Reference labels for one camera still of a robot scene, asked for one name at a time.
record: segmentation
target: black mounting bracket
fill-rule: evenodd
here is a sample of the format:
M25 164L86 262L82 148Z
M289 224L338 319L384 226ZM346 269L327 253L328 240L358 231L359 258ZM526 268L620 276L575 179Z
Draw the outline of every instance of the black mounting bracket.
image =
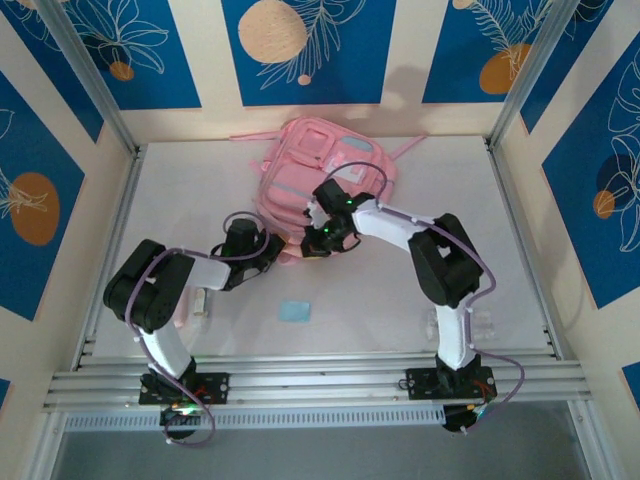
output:
M180 403L192 403L182 392L166 383L158 383L157 376L153 373L145 373L140 378L140 405L173 405ZM205 405L226 405L229 397L228 373L195 373L191 379L191 392Z
M460 370L451 370L436 357L435 368L405 370L403 388L409 400L482 400L498 396L493 371L480 365L480 355Z

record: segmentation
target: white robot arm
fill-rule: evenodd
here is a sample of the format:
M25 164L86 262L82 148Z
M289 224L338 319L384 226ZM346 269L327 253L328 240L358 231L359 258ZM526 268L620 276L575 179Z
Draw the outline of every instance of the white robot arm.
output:
M479 288L484 272L474 261L477 254L458 219L451 214L439 218L409 214L379 204L365 193L352 198L331 179L318 187L314 195L315 201L309 204L308 211L311 225L305 228L301 244L303 255L322 257L345 252L347 238L365 235L395 245L412 257L418 283L435 304L440 333L436 368L420 369L422 372L412 373L413 377L407 370L408 383L422 382L423 396L415 399L459 400L480 395L485 403L490 401L474 386L491 378L492 373L491 369L481 367L480 356L470 345L465 319L467 300ZM198 257L188 251L169 255L162 245L151 240L138 246L109 282L104 303L123 320L132 302L131 323L140 329L140 336L155 361L149 365L150 374L143 375L142 383L147 390L160 392L156 397L168 400L165 403L180 402L184 389L196 392L202 377L211 376L196 374L195 361L171 321L185 287L231 290L244 281L247 270L266 271L284 245L277 235L258 232L252 221L238 219L232 223L225 243L219 246L222 256L216 259ZM174 381L179 382L180 389L175 388ZM411 390L418 392L419 388L416 385Z
M465 305L478 289L483 272L454 243L430 228L445 230L473 249L457 218L450 214L440 219L414 215L380 204L368 194L351 198L335 180L328 180L314 193L316 200L308 210L312 226L303 242L305 254L325 256L340 252L350 235L377 237L410 253L420 286L435 304L440 337L438 358L453 371L472 362L475 352L467 341Z

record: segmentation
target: ventilation slot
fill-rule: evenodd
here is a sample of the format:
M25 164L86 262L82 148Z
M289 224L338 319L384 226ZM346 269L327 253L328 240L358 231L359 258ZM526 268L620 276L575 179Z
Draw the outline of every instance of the ventilation slot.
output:
M442 406L354 407L313 409L227 409L214 411L220 430L267 428L328 428L444 424ZM67 432L157 431L158 412L78 413L67 419ZM209 417L192 417L176 430L203 429Z

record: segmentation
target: pink backpack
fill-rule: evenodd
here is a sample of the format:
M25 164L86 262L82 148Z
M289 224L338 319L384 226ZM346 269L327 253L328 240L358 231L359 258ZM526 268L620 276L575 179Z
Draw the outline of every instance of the pink backpack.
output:
M415 137L388 155L376 142L351 130L321 118L300 117L279 132L232 140L275 139L260 166L262 179L255 199L256 209L271 231L287 240L283 253L301 257L304 227L310 224L304 211L313 199L313 191L331 172L351 162L380 167L387 175L387 186L380 200L387 203L397 177L394 160L424 138ZM352 196L360 192L376 195L383 184L380 172L366 165L343 168L333 178Z

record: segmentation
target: light blue sponge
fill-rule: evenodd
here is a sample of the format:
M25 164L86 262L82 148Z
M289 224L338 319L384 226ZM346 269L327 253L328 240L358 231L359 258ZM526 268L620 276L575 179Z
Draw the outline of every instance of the light blue sponge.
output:
M280 320L290 323L308 323L311 319L309 302L282 302L280 304Z

